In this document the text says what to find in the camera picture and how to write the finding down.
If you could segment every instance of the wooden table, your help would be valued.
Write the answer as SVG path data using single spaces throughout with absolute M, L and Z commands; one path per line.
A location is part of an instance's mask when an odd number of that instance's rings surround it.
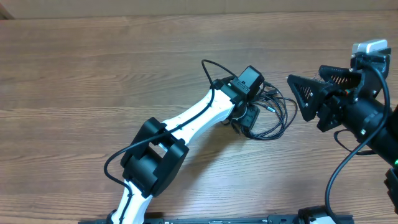
M 236 73 L 253 65 L 293 97 L 289 74 L 313 77 L 322 64 L 348 67 L 353 43 L 386 38 L 395 107 L 397 21 L 396 11 L 1 21 L 0 223 L 104 218 L 123 192 L 103 174 L 105 160 L 146 119 L 172 118 L 204 96 L 203 58 Z M 255 128 L 275 122 L 263 111 Z M 216 125 L 190 146 L 148 212 L 261 217 L 323 205 L 326 183 L 348 153 L 316 123 L 299 114 L 276 141 Z M 341 139 L 356 145 L 351 134 Z M 353 214 L 356 223 L 398 221 L 383 184 L 388 168 L 378 156 L 355 157 L 333 186 L 334 211 Z M 118 161 L 109 169 L 121 177 Z

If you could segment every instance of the black cable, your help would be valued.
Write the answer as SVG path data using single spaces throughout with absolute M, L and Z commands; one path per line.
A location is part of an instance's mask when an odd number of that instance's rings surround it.
M 141 144 L 145 144 L 145 143 L 148 143 L 148 142 L 155 141 L 156 139 L 160 139 L 160 138 L 162 138 L 162 137 L 164 137 L 164 136 L 167 136 L 167 135 L 173 133 L 174 131 L 176 131 L 176 130 L 178 130 L 178 129 L 183 128 L 185 125 L 187 125 L 187 124 L 189 124 L 190 122 L 192 122 L 193 120 L 197 119 L 197 118 L 198 118 L 200 115 L 202 115 L 209 107 L 211 107 L 211 104 L 213 103 L 213 100 L 214 100 L 215 88 L 214 88 L 214 85 L 213 85 L 213 81 L 211 80 L 211 77 L 210 77 L 210 75 L 209 75 L 209 73 L 208 73 L 208 71 L 207 71 L 207 69 L 206 69 L 205 62 L 206 62 L 206 63 L 213 64 L 213 65 L 216 65 L 216 66 L 222 68 L 223 70 L 225 70 L 226 72 L 228 72 L 229 74 L 231 74 L 232 76 L 236 77 L 236 75 L 235 75 L 233 72 L 229 71 L 229 70 L 228 70 L 227 68 L 225 68 L 224 66 L 222 66 L 222 65 L 220 65 L 220 64 L 218 64 L 218 63 L 216 63 L 216 62 L 212 62 L 211 60 L 203 59 L 203 60 L 201 61 L 201 65 L 202 65 L 202 67 L 203 67 L 203 70 L 204 70 L 205 73 L 206 73 L 207 79 L 208 79 L 209 82 L 210 82 L 210 88 L 211 88 L 211 98 L 210 98 L 209 103 L 208 103 L 198 114 L 196 114 L 195 116 L 193 116 L 192 118 L 190 118 L 190 119 L 187 120 L 186 122 L 184 122 L 184 123 L 178 125 L 177 127 L 173 128 L 173 129 L 171 129 L 171 130 L 169 130 L 169 131 L 165 131 L 165 132 L 162 133 L 162 134 L 159 134 L 159 135 L 153 136 L 153 137 L 151 137 L 151 138 L 148 138 L 148 139 L 146 139 L 146 140 L 143 140 L 143 141 L 141 141 L 141 142 L 137 142 L 137 143 L 135 143 L 135 144 L 131 144 L 130 146 L 125 147 L 124 149 L 121 149 L 121 150 L 119 150 L 118 152 L 115 152 L 112 156 L 110 156 L 110 157 L 108 158 L 108 160 L 106 160 L 106 162 L 105 162 L 105 164 L 104 164 L 104 173 L 105 173 L 105 175 L 106 175 L 109 179 L 115 181 L 116 183 L 118 183 L 118 184 L 120 184 L 120 185 L 123 185 L 123 186 L 124 186 L 125 188 L 127 188 L 128 191 L 129 191 L 128 200 L 127 200 L 127 202 L 126 202 L 126 205 L 125 205 L 124 208 L 123 208 L 121 217 L 120 217 L 120 219 L 119 219 L 119 220 L 120 220 L 120 222 L 119 222 L 120 224 L 122 224 L 122 222 L 123 222 L 124 214 L 125 214 L 125 212 L 126 212 L 128 206 L 129 206 L 129 204 L 130 204 L 131 197 L 133 196 L 133 194 L 132 194 L 132 190 L 131 190 L 130 186 L 128 186 L 128 184 L 126 184 L 126 183 L 124 183 L 123 181 L 121 181 L 121 180 L 119 180 L 119 179 L 113 177 L 113 176 L 108 172 L 109 163 L 110 163 L 114 158 L 116 158 L 117 156 L 121 155 L 122 153 L 124 153 L 124 152 L 126 152 L 126 151 L 128 151 L 128 150 L 130 150 L 130 149 L 134 149 L 135 147 L 140 146 Z
M 333 135 L 333 137 L 335 138 L 335 141 L 341 146 L 343 147 L 345 150 L 347 150 L 348 152 L 352 152 L 351 150 L 349 150 L 345 145 L 343 145 L 343 143 L 341 143 L 338 139 L 338 135 L 339 133 L 342 133 L 343 131 L 348 131 L 348 129 L 343 129 L 340 131 L 336 131 Z M 357 152 L 356 155 L 357 156 L 369 156 L 369 155 L 375 155 L 376 153 L 373 150 L 367 150 L 367 151 L 363 151 L 363 152 Z
M 269 86 L 273 89 L 266 92 L 264 91 L 265 86 Z M 293 115 L 293 118 L 289 122 L 289 114 L 287 112 L 286 101 L 292 102 L 295 106 L 295 113 Z M 284 97 L 283 94 L 276 87 L 267 82 L 263 83 L 262 90 L 256 96 L 256 99 L 252 102 L 252 104 L 262 106 L 269 111 L 273 110 L 273 112 L 279 119 L 279 122 L 274 127 L 261 133 L 254 133 L 251 130 L 241 126 L 241 132 L 246 137 L 257 140 L 279 139 L 285 133 L 285 130 L 292 124 L 298 111 L 297 103 L 294 100 Z
M 383 117 L 381 119 L 381 122 L 379 123 L 379 125 L 377 126 L 377 128 L 372 132 L 372 134 L 370 134 L 365 141 L 363 141 L 361 144 L 359 144 L 350 154 L 348 154 L 348 156 L 340 163 L 340 165 L 336 168 L 336 170 L 333 172 L 333 174 L 330 177 L 330 180 L 328 182 L 328 185 L 326 187 L 326 191 L 325 191 L 325 208 L 326 208 L 326 212 L 327 214 L 331 217 L 331 219 L 336 223 L 336 224 L 341 224 L 340 221 L 336 218 L 336 215 L 333 213 L 331 207 L 330 207 L 330 191 L 331 191 L 331 186 L 333 185 L 337 175 L 339 174 L 339 172 L 342 170 L 342 168 L 347 164 L 347 162 L 355 156 L 355 154 L 357 152 L 359 152 L 375 135 L 377 135 L 379 133 L 379 131 L 384 127 L 387 118 L 388 118 L 388 114 L 389 114 L 389 110 L 390 110 L 390 93 L 387 87 L 387 83 L 383 77 L 383 75 L 380 73 L 380 71 L 375 68 L 373 65 L 368 64 L 367 62 L 363 63 L 365 68 L 368 68 L 370 70 L 372 70 L 372 72 L 375 73 L 375 75 L 377 76 L 377 78 L 379 79 L 381 85 L 382 85 L 382 89 L 383 89 L 383 94 L 384 94 L 384 110 L 383 110 Z

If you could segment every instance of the wooden tabletop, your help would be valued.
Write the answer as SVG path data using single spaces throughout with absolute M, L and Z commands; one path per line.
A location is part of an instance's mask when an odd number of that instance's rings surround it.
M 203 58 L 238 74 L 253 65 L 293 97 L 289 74 L 348 67 L 355 42 L 385 38 L 395 107 L 397 21 L 396 11 L 1 21 L 0 223 L 76 223 L 117 208 L 123 187 L 103 174 L 105 160 L 151 116 L 172 118 L 205 95 Z M 209 69 L 213 79 L 226 76 Z M 348 152 L 317 120 L 306 123 L 299 113 L 275 141 L 217 124 L 192 143 L 148 212 L 261 217 L 323 205 L 326 183 Z M 263 110 L 255 129 L 275 122 Z M 341 140 L 357 144 L 350 133 Z M 383 184 L 388 168 L 378 156 L 354 157 L 333 186 L 334 211 L 356 223 L 398 221 Z M 109 170 L 121 177 L 119 159 Z

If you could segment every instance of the wire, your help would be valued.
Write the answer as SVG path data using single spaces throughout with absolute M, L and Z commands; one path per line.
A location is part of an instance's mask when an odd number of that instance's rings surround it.
M 372 70 L 372 72 L 374 72 L 377 76 L 377 78 L 379 79 L 381 85 L 382 85 L 382 89 L 383 89 L 383 94 L 384 94 L 384 110 L 383 110 L 383 117 L 381 119 L 381 122 L 379 123 L 379 125 L 377 126 L 377 128 L 372 132 L 372 134 L 370 134 L 365 141 L 363 141 L 361 144 L 359 144 L 350 154 L 348 154 L 348 156 L 343 159 L 343 161 L 340 163 L 340 165 L 336 168 L 336 170 L 333 172 L 333 174 L 330 177 L 330 180 L 328 182 L 328 185 L 326 187 L 325 190 L 325 208 L 326 208 L 326 212 L 327 214 L 331 217 L 331 219 L 336 223 L 336 224 L 341 224 L 340 221 L 336 218 L 336 215 L 333 213 L 331 207 L 330 207 L 330 192 L 331 192 L 331 186 L 333 185 L 337 175 L 340 173 L 340 171 L 342 170 L 342 168 L 347 164 L 347 162 L 355 156 L 355 154 L 357 152 L 359 152 L 375 135 L 377 135 L 379 133 L 379 131 L 384 127 L 387 118 L 388 118 L 388 114 L 389 114 L 389 110 L 390 110 L 390 93 L 387 87 L 387 83 L 383 77 L 383 75 L 380 73 L 380 71 L 375 68 L 373 65 L 368 64 L 368 63 L 364 63 L 365 68 L 368 68 L 370 70 Z
M 348 129 L 343 129 L 343 130 L 340 130 L 340 131 L 336 131 L 336 132 L 334 133 L 333 137 L 335 138 L 335 141 L 336 141 L 341 147 L 343 147 L 345 150 L 347 150 L 347 151 L 349 151 L 349 152 L 352 152 L 352 151 L 349 150 L 345 145 L 343 145 L 343 143 L 341 143 L 341 142 L 338 140 L 338 135 L 339 135 L 339 133 L 342 133 L 343 131 L 348 131 Z M 376 153 L 375 153 L 373 150 L 367 150 L 367 151 L 357 152 L 357 153 L 356 153 L 357 156 L 369 156 L 369 155 L 375 155 L 375 154 L 376 154 Z
M 266 92 L 264 91 L 265 86 L 269 86 L 273 88 L 273 90 Z M 254 133 L 250 129 L 244 128 L 242 126 L 241 126 L 241 132 L 246 137 L 251 139 L 257 139 L 257 140 L 279 139 L 280 137 L 282 137 L 282 135 L 285 133 L 285 130 L 292 124 L 294 118 L 296 117 L 298 111 L 297 103 L 290 98 L 284 97 L 283 94 L 276 87 L 267 82 L 263 83 L 262 90 L 256 96 L 256 99 L 257 100 L 253 101 L 252 104 L 262 106 L 267 110 L 270 110 L 269 108 L 271 108 L 273 111 L 275 111 L 274 113 L 278 117 L 279 122 L 273 128 L 270 128 L 267 131 L 263 131 L 261 133 Z M 295 112 L 293 118 L 289 122 L 288 122 L 289 114 L 287 112 L 286 101 L 292 102 L 295 106 Z
M 162 133 L 162 134 L 158 134 L 158 135 L 156 135 L 156 136 L 153 136 L 153 137 L 151 137 L 151 138 L 145 139 L 145 140 L 143 140 L 143 141 L 140 141 L 140 142 L 131 144 L 130 146 L 125 147 L 124 149 L 121 149 L 121 150 L 119 150 L 118 152 L 115 152 L 112 156 L 110 156 L 110 157 L 106 160 L 106 162 L 105 162 L 105 164 L 104 164 L 104 173 L 105 173 L 105 175 L 106 175 L 109 179 L 115 181 L 116 183 L 118 183 L 118 184 L 120 184 L 120 185 L 123 185 L 123 186 L 124 186 L 125 188 L 127 188 L 128 191 L 129 191 L 128 199 L 127 199 L 126 205 L 124 206 L 123 211 L 122 211 L 122 214 L 121 214 L 121 217 L 120 217 L 120 219 L 119 219 L 119 220 L 120 220 L 120 222 L 119 222 L 120 224 L 122 224 L 122 222 L 123 222 L 124 214 L 125 214 L 125 212 L 126 212 L 128 206 L 129 206 L 129 204 L 130 204 L 131 197 L 133 196 L 133 194 L 132 194 L 132 190 L 131 190 L 130 186 L 128 186 L 128 184 L 126 184 L 126 183 L 124 183 L 123 181 L 121 181 L 121 180 L 119 180 L 119 179 L 113 177 L 113 176 L 108 172 L 109 163 L 110 163 L 114 158 L 116 158 L 117 156 L 121 155 L 122 153 L 124 153 L 124 152 L 126 152 L 126 151 L 128 151 L 128 150 L 134 149 L 135 147 L 140 146 L 140 145 L 142 145 L 142 144 L 155 141 L 156 139 L 163 138 L 163 137 L 165 137 L 165 136 L 170 135 L 170 134 L 173 133 L 174 131 L 183 128 L 185 125 L 187 125 L 187 124 L 189 124 L 190 122 L 192 122 L 193 120 L 197 119 L 197 118 L 198 118 L 200 115 L 202 115 L 209 107 L 211 107 L 211 104 L 213 103 L 214 96 L 215 96 L 215 87 L 214 87 L 213 81 L 211 80 L 211 77 L 210 77 L 210 75 L 209 75 L 209 73 L 208 73 L 208 71 L 207 71 L 205 62 L 206 62 L 206 63 L 213 64 L 213 65 L 216 65 L 216 66 L 222 68 L 223 70 L 225 70 L 226 72 L 228 72 L 229 74 L 231 74 L 232 76 L 236 77 L 236 75 L 235 75 L 233 72 L 229 71 L 229 70 L 228 70 L 227 68 L 225 68 L 224 66 L 222 66 L 222 65 L 220 65 L 220 64 L 218 64 L 218 63 L 216 63 L 216 62 L 213 62 L 213 61 L 211 61 L 211 60 L 203 59 L 203 60 L 201 61 L 201 65 L 202 65 L 202 67 L 203 67 L 203 70 L 204 70 L 205 73 L 206 73 L 207 79 L 208 79 L 209 82 L 210 82 L 210 88 L 211 88 L 211 98 L 210 98 L 209 103 L 208 103 L 198 114 L 196 114 L 196 115 L 193 116 L 192 118 L 188 119 L 186 122 L 184 122 L 184 123 L 178 125 L 177 127 L 173 128 L 173 129 L 171 129 L 171 130 L 169 130 L 169 131 L 165 131 L 165 132 Z

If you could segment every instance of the wood grain surface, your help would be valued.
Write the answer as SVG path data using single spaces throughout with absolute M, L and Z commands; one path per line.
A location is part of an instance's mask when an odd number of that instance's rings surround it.
M 103 174 L 105 160 L 146 119 L 172 118 L 205 95 L 203 58 L 235 73 L 253 65 L 293 97 L 289 74 L 313 77 L 323 64 L 348 67 L 353 43 L 386 38 L 395 107 L 397 21 L 394 11 L 1 21 L 0 223 L 104 218 L 123 192 Z M 226 75 L 209 70 L 213 78 Z M 255 129 L 275 122 L 262 111 Z M 316 124 L 299 114 L 276 141 L 216 125 L 192 143 L 176 179 L 148 212 L 261 217 L 323 205 L 326 183 L 348 153 L 333 131 L 321 133 Z M 341 140 L 356 145 L 351 134 Z M 356 223 L 397 222 L 383 184 L 388 168 L 378 156 L 354 157 L 333 186 L 335 212 L 353 214 Z M 109 169 L 121 177 L 118 161 Z

